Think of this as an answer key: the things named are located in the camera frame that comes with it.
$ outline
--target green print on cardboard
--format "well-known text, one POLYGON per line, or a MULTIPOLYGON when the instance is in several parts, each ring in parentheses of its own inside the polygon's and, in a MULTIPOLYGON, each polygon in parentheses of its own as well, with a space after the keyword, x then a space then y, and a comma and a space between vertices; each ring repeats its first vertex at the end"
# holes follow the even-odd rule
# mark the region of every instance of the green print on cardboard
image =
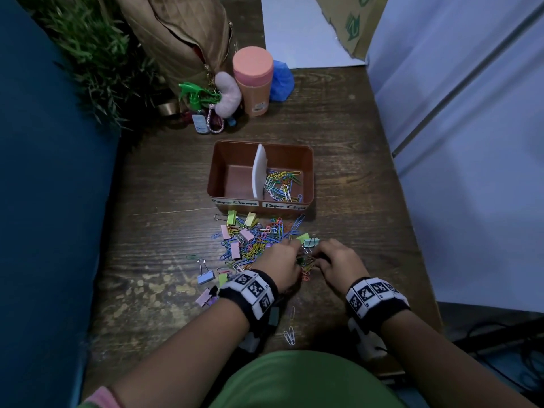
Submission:
POLYGON ((351 41, 359 36, 359 24, 361 22, 361 15, 357 18, 353 14, 349 14, 348 19, 345 22, 345 29, 348 31, 349 39, 351 41))
POLYGON ((370 0, 359 0, 359 5, 360 5, 361 7, 364 7, 364 6, 366 6, 366 5, 368 4, 369 1, 370 1, 370 0))

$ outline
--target cardboard box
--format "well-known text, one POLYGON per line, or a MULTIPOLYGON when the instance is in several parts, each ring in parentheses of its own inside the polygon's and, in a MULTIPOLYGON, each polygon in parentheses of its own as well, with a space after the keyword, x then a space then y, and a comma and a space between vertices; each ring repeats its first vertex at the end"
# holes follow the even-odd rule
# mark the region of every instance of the cardboard box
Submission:
POLYGON ((235 210, 281 215, 283 218, 303 213, 313 202, 313 150, 309 146, 262 143, 267 152, 268 168, 276 171, 300 171, 302 185, 293 183, 293 195, 303 201, 276 202, 268 194, 253 197, 251 172, 259 143, 235 140, 215 142, 208 178, 208 196, 222 212, 235 210))
POLYGON ((317 2, 348 53, 352 57, 365 60, 387 0, 317 0, 317 2))

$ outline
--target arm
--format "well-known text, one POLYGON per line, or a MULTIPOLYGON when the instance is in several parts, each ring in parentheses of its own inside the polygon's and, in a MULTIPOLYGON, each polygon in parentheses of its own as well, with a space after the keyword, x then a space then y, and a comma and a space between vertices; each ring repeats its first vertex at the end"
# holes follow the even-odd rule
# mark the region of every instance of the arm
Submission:
MULTIPOLYGON (((336 239, 321 242, 313 254, 319 253, 330 261, 316 259, 316 266, 343 297, 356 280, 369 276, 359 256, 336 239)), ((433 408, 535 407, 411 311, 393 315, 379 330, 433 408)))
MULTIPOLYGON (((300 274, 299 241, 283 240, 265 250, 254 268, 267 273, 285 292, 300 274)), ((124 408, 196 408, 249 331, 234 302, 220 298, 171 336, 111 389, 124 408)))

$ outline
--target green spray nozzle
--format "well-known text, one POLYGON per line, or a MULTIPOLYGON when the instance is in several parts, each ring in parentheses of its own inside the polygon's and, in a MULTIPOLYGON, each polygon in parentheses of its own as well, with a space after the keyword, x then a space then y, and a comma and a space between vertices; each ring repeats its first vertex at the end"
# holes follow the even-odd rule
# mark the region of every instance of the green spray nozzle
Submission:
POLYGON ((180 83, 180 89, 180 99, 188 95, 189 107, 195 111, 202 110, 203 104, 216 104, 221 100, 221 93, 212 92, 188 81, 180 83))

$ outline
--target pink sleeve cuff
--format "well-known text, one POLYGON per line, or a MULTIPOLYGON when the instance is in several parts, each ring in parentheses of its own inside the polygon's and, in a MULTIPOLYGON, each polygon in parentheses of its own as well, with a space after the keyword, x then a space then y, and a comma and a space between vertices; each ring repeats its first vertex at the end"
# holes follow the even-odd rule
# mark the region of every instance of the pink sleeve cuff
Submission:
POLYGON ((99 408, 121 408, 112 392, 106 387, 100 387, 85 402, 97 405, 99 408))

